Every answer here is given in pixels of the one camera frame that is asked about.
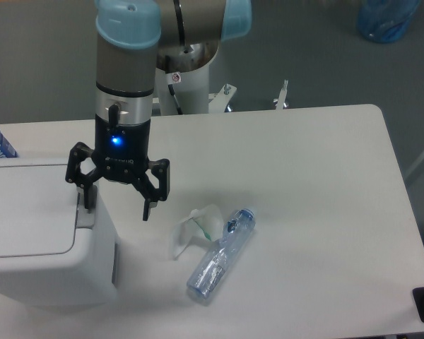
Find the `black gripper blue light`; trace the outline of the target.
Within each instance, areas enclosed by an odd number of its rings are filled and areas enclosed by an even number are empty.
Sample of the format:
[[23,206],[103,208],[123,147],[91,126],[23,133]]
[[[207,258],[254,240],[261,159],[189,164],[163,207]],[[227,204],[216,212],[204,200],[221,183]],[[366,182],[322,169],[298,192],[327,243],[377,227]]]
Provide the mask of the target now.
[[[143,196],[143,221],[159,201],[166,201],[170,192],[170,161],[148,159],[151,122],[113,129],[100,117],[95,118],[95,150],[83,142],[70,150],[66,182],[75,184],[83,194],[85,209],[96,205],[97,187],[101,177],[109,181],[132,184]],[[81,163],[90,159],[94,168],[82,173]]]

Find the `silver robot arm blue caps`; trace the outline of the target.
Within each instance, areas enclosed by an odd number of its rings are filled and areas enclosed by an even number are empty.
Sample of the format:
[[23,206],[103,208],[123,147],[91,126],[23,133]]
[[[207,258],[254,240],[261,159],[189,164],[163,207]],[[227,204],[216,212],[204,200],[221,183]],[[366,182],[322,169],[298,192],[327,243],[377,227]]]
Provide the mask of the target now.
[[98,32],[95,145],[77,143],[65,179],[96,204],[99,179],[130,184],[143,218],[168,198],[170,162],[148,158],[155,70],[164,49],[245,36],[250,1],[96,1]]

